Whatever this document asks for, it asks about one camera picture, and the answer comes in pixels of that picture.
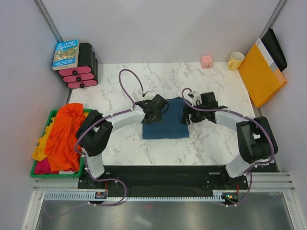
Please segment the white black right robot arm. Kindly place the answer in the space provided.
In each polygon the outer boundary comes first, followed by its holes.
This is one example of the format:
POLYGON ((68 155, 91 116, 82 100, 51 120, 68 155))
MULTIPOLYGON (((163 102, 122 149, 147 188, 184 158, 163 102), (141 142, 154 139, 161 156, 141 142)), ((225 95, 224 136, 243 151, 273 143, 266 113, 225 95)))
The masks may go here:
POLYGON ((220 106, 214 92, 198 93, 184 88, 181 96, 186 103, 182 123, 189 125, 208 120, 237 134, 239 154, 225 166, 225 173, 219 180, 222 187, 232 188, 237 183, 237 177, 274 160, 278 146, 266 117, 251 118, 220 106))

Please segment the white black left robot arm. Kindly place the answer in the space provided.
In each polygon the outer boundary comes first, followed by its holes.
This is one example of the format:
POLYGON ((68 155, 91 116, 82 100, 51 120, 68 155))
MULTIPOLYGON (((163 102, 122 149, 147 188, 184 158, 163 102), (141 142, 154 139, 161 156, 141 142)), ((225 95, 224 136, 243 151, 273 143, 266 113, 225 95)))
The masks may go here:
POLYGON ((84 157, 89 184, 101 188, 105 184, 102 153, 112 132, 136 123, 157 123, 168 111, 168 101, 157 94, 152 99, 133 102, 132 108, 104 115, 92 110, 76 132, 74 150, 84 157))

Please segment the blue t shirt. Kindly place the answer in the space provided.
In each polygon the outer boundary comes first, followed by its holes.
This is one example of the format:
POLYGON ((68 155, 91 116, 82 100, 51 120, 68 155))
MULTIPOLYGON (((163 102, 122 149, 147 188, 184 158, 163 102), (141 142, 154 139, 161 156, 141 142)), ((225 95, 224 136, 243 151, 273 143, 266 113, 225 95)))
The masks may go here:
POLYGON ((162 121, 142 125, 143 139, 188 138, 188 125, 181 123, 183 108, 186 105, 181 97, 168 99, 168 110, 162 114, 162 121))

